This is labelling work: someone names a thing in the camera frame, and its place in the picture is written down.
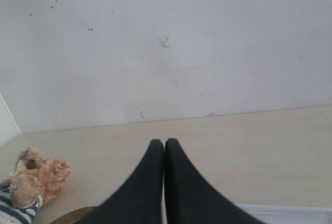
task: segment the white wall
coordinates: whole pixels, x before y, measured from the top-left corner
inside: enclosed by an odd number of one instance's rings
[[[0,146],[19,135],[15,122],[0,94]]]
[[[332,0],[0,5],[0,90],[23,133],[332,103]]]

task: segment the striped fabric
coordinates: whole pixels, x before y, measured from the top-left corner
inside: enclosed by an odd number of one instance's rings
[[[0,191],[0,224],[31,224],[42,204],[43,199],[38,196],[36,201],[26,208],[13,207],[10,189],[3,189]]]

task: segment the blue and white striped shirt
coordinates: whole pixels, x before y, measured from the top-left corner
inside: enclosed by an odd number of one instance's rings
[[[0,191],[0,224],[31,224],[42,204],[43,198],[38,196],[30,206],[16,208],[10,199],[10,189],[3,189]]]

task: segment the floor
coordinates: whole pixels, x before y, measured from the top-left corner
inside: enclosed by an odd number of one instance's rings
[[[27,134],[0,148],[0,179],[28,146],[71,160],[65,189],[35,219],[50,223],[102,203],[151,139],[176,137],[206,179],[236,203],[332,207],[331,127],[328,106]]]

